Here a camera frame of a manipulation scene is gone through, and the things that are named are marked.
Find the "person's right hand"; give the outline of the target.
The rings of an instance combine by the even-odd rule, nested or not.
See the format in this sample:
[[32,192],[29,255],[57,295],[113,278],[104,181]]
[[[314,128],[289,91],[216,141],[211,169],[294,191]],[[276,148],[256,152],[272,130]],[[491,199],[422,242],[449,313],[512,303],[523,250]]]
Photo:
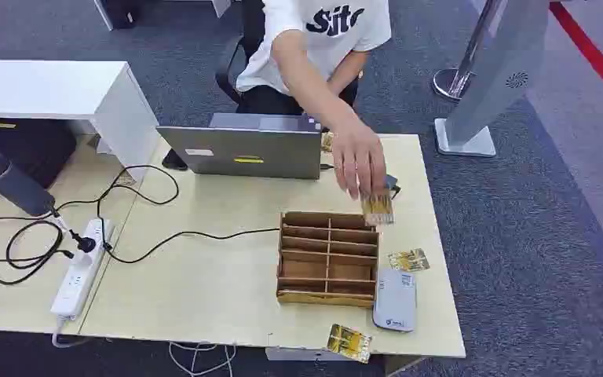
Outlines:
[[386,191],[386,160],[378,135],[361,120],[332,126],[337,183],[354,200]]

